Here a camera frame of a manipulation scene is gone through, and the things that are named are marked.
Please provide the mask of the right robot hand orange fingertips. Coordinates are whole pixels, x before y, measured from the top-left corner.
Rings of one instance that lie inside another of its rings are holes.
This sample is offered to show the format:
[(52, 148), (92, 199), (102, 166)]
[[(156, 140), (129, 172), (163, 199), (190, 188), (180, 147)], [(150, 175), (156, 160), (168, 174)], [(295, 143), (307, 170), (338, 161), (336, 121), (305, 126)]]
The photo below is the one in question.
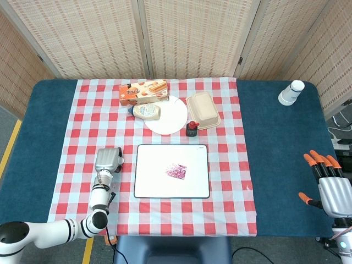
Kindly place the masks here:
[(323, 156), (311, 150), (304, 154), (316, 179), (319, 200), (299, 192), (300, 199), (307, 205), (315, 206), (325, 211), (332, 218), (351, 217), (351, 182), (343, 176), (342, 167), (331, 155)]

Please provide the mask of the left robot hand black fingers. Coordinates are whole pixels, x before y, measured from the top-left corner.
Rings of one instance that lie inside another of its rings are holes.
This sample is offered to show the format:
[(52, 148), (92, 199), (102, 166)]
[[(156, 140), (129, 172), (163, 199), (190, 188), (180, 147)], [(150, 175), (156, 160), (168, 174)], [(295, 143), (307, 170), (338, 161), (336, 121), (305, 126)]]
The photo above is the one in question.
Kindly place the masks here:
[(110, 173), (119, 173), (124, 163), (122, 148), (100, 148), (95, 161), (96, 172), (106, 170)]

